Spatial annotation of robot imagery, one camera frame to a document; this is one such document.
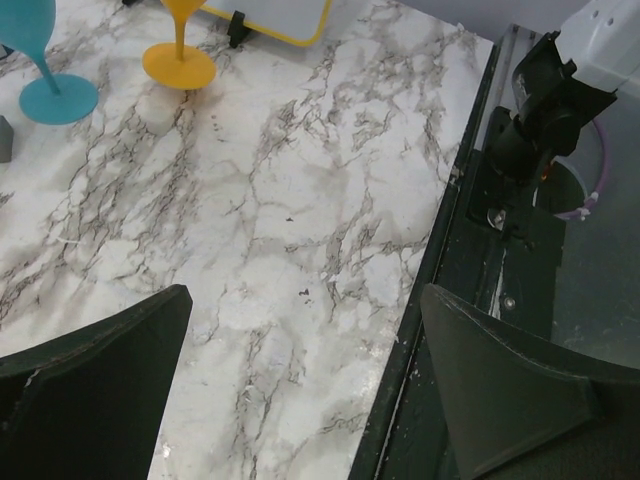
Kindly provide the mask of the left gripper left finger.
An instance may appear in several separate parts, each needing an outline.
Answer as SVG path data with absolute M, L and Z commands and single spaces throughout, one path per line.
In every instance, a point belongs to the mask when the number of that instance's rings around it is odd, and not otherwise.
M 2 478 L 146 478 L 192 305 L 172 285 L 2 357 Z

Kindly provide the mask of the blue wine glass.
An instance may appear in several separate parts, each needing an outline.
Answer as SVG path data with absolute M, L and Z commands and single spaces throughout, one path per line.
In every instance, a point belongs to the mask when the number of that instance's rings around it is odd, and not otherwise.
M 94 110 L 98 90 L 83 77 L 51 72 L 45 51 L 55 22 L 54 0 L 1 3 L 1 44 L 29 57 L 41 73 L 41 77 L 29 83 L 20 94 L 22 112 L 37 123 L 64 125 Z

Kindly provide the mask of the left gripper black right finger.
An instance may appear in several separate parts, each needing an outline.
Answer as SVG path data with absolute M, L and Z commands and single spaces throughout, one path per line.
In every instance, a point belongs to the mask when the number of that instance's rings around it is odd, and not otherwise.
M 422 320 L 463 479 L 636 479 L 639 372 L 427 285 Z

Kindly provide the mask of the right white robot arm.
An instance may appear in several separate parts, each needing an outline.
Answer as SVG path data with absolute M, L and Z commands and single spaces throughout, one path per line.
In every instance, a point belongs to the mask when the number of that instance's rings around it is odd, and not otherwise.
M 491 114 L 472 216 L 524 240 L 550 165 L 620 91 L 639 93 L 639 4 L 591 1 L 544 34 L 511 77 L 516 110 Z

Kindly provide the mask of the orange wine glass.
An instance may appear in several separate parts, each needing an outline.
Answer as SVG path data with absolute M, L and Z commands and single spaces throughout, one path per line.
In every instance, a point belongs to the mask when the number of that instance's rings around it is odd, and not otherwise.
M 215 75 L 213 60 L 198 48 L 185 44 L 186 23 L 205 0 L 162 0 L 174 22 L 175 42 L 159 43 L 142 56 L 142 66 L 149 77 L 161 85 L 197 90 L 209 85 Z

